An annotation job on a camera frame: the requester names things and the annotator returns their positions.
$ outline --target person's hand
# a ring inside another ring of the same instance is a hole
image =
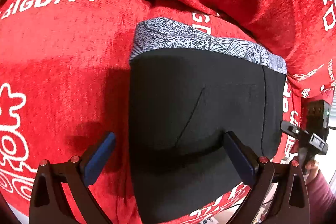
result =
[[[309,170],[309,175],[306,179],[306,184],[309,184],[316,178],[317,174],[319,173],[319,163],[316,160],[310,160],[306,164],[306,169]]]

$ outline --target seam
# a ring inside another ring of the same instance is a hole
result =
[[[265,103],[264,103],[264,121],[262,124],[262,133],[261,133],[261,141],[260,141],[260,148],[261,148],[261,153],[263,156],[265,156],[264,149],[263,149],[263,140],[264,140],[264,130],[265,130],[265,112],[266,112],[266,78],[265,78],[265,70],[264,68],[262,69],[262,72],[264,74],[264,90],[265,90]]]
[[[199,101],[200,101],[200,99],[201,99],[201,96],[202,96],[204,90],[205,90],[205,86],[202,88],[201,92],[199,93],[199,96],[198,96],[198,98],[197,98],[197,101],[196,101],[196,103],[195,103],[195,106],[194,106],[194,108],[193,108],[193,111],[191,112],[191,115],[190,115],[190,117],[189,117],[187,123],[185,124],[184,128],[182,129],[182,131],[181,131],[179,137],[177,138],[177,140],[176,140],[176,142],[175,142],[173,148],[175,148],[175,147],[177,146],[177,144],[178,144],[179,140],[181,139],[181,137],[182,137],[184,131],[186,130],[188,124],[190,123],[190,121],[191,121],[191,119],[192,119],[192,117],[193,117],[193,115],[194,115],[194,113],[195,113],[195,111],[196,111],[196,108],[197,108],[197,106],[198,106],[198,104],[199,104]]]

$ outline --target patterned gray fabric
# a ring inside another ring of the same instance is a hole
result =
[[[263,46],[251,41],[213,37],[187,24],[164,17],[140,22],[135,30],[130,60],[143,52],[161,48],[190,48],[220,52],[287,74],[286,63],[282,57],[270,53]]]

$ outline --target red and white fabric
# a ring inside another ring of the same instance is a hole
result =
[[[100,133],[118,144],[93,195],[113,223],[141,223],[128,161],[129,54],[137,23],[168,17],[214,36],[256,41],[288,69],[283,118],[300,125],[305,98],[333,87],[334,0],[3,0],[0,6],[0,187],[28,214],[36,169],[80,155]],[[222,18],[229,15],[255,40]],[[274,161],[288,158],[283,135]],[[193,224],[243,198],[230,193],[173,224]],[[84,222],[71,194],[76,218]]]

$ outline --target sleeve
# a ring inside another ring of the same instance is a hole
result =
[[[310,206],[310,223],[322,224],[326,217],[335,209],[336,197],[330,190],[320,170],[317,177],[307,185],[307,190]]]

